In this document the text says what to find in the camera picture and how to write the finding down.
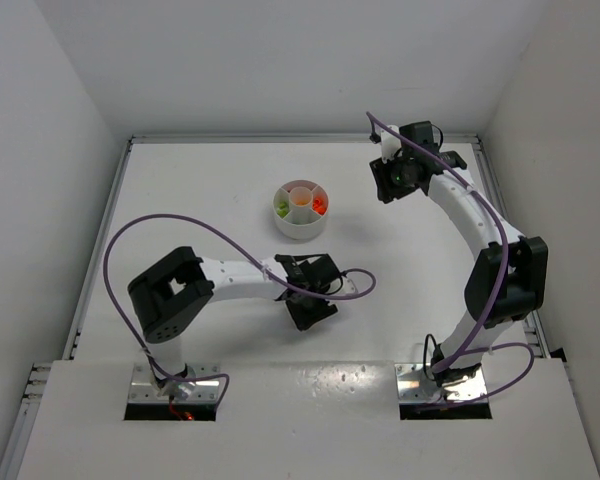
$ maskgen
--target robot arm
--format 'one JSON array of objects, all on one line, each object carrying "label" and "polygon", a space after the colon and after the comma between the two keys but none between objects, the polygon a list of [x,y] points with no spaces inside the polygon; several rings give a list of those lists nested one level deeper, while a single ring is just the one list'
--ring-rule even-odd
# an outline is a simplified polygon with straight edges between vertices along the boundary
[{"label": "robot arm", "polygon": [[[422,190],[449,216],[476,261],[465,288],[467,311],[451,336],[434,352],[432,365],[435,365],[454,354],[475,327],[500,267],[502,237],[491,215],[471,193],[474,182],[466,170],[466,163],[456,152],[439,151],[430,122],[389,128],[400,131],[408,140],[439,156],[471,186],[470,189],[465,188],[429,156],[402,144],[387,131],[382,130],[379,136],[372,135],[372,140],[380,141],[382,147],[382,157],[370,164],[378,187],[378,199],[389,203]],[[544,299],[546,244],[539,237],[526,238],[506,220],[498,218],[509,246],[508,274],[484,326],[471,341],[468,350],[491,347],[514,321],[524,319],[539,308]],[[479,368],[482,356],[483,353],[463,355],[441,371],[433,369],[436,382],[440,384],[472,375]]]},{"label": "robot arm", "polygon": [[[353,283],[327,254],[276,255],[260,263],[278,278],[309,292],[328,294],[336,287],[345,293],[355,292]],[[197,257],[191,247],[177,248],[159,260],[132,280],[128,291],[150,344],[175,339],[207,303],[220,300],[284,301],[298,330],[306,330],[338,311],[326,299],[298,294],[274,282],[250,262]]]}]

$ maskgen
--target round container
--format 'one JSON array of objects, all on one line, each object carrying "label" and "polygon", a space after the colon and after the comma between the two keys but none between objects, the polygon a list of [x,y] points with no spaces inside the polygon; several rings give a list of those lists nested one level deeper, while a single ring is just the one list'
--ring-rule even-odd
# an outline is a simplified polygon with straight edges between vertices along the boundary
[{"label": "round container", "polygon": [[[324,207],[320,214],[313,208],[318,202]],[[273,197],[273,218],[287,237],[309,240],[317,236],[327,223],[329,197],[324,189],[308,180],[285,183]]]}]

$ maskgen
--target white wall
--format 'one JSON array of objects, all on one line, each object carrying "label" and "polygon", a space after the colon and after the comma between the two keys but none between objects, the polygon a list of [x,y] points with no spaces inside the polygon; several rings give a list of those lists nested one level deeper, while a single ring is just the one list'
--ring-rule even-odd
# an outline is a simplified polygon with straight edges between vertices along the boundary
[{"label": "white wall", "polygon": [[486,126],[545,0],[36,0],[105,119],[156,132]]},{"label": "white wall", "polygon": [[0,1],[0,459],[58,358],[121,151],[33,0]]},{"label": "white wall", "polygon": [[486,147],[513,220],[549,244],[543,324],[600,467],[600,0],[551,3]]}]

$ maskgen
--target black joint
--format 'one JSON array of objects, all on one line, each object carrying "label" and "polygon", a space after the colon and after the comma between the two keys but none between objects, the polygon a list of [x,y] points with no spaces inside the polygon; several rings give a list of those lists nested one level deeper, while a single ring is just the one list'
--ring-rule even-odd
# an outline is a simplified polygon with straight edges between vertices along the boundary
[{"label": "black joint", "polygon": [[[191,247],[179,247],[129,283],[144,338],[162,343],[180,335],[213,296],[213,282]],[[174,292],[171,282],[182,286]]]},{"label": "black joint", "polygon": [[[405,125],[400,127],[400,134],[440,157],[449,167],[467,168],[467,163],[457,152],[440,152],[440,145],[434,141],[431,122]],[[428,195],[431,177],[444,172],[444,168],[434,159],[405,143],[394,158],[388,161],[378,158],[369,166],[376,181],[378,200],[384,203],[406,197],[416,190],[422,190],[425,195]]]},{"label": "black joint", "polygon": [[[307,257],[276,255],[275,260],[285,269],[290,284],[310,292],[325,294],[331,284],[341,278],[340,270],[327,254]],[[338,311],[328,300],[302,295],[291,289],[287,289],[278,300],[285,300],[291,318],[300,331],[309,329]]]},{"label": "black joint", "polygon": [[[433,351],[433,356],[431,357],[431,366],[433,367],[436,363],[442,361],[443,359],[444,355],[440,345],[438,345]],[[481,366],[481,363],[477,363],[466,368],[447,368],[440,372],[434,373],[433,379],[438,387],[442,387],[444,384],[458,382],[465,377],[473,378]]]},{"label": "black joint", "polygon": [[[514,270],[505,275],[496,302],[489,312],[485,328],[493,328],[508,320],[522,320],[544,302],[549,249],[540,237],[521,238],[509,244],[507,264]],[[491,244],[483,249],[464,290],[467,310],[477,320],[495,284],[502,246]]]}]

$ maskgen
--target white tabletop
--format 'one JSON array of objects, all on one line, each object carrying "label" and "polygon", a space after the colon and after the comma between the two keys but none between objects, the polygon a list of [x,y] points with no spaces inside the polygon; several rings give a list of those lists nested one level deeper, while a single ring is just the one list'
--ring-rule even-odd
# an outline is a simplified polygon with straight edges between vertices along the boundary
[{"label": "white tabletop", "polygon": [[[470,145],[449,145],[469,163]],[[212,223],[257,257],[327,252],[341,269],[378,277],[368,297],[298,332],[283,304],[208,305],[184,333],[185,358],[218,361],[232,382],[216,422],[122,421],[138,347],[106,296],[98,269],[76,360],[54,364],[21,480],[75,479],[589,479],[595,465],[559,361],[539,360],[491,402],[492,420],[400,421],[394,362],[418,361],[426,333],[447,336],[464,313],[473,259],[444,213],[422,193],[384,205],[368,163],[373,145],[135,145],[109,237],[156,212]],[[272,221],[276,188],[323,185],[326,230],[298,243]],[[206,231],[157,220],[114,251],[114,289],[174,247],[238,259]],[[519,325],[502,340],[524,340]],[[526,352],[484,362],[489,389],[515,377]]]},{"label": "white tabletop", "polygon": [[[465,158],[481,186],[471,145],[446,148]],[[141,215],[180,213],[211,223],[258,258],[326,252],[341,269],[363,267],[378,277],[373,294],[339,302],[337,315],[303,333],[283,303],[208,305],[182,336],[189,360],[417,361],[425,334],[443,340],[464,313],[473,258],[444,212],[422,192],[389,205],[376,199],[369,161],[378,152],[369,143],[135,145],[109,238]],[[325,231],[306,243],[284,237],[272,219],[273,195],[294,179],[324,186],[330,198]],[[119,241],[110,266],[114,290],[128,312],[133,314],[129,281],[181,245],[205,257],[241,258],[193,225],[154,220],[134,227]],[[364,277],[352,278],[364,286]],[[505,338],[523,339],[522,328],[516,326]],[[106,295],[99,268],[77,358],[139,359],[137,352]]]}]

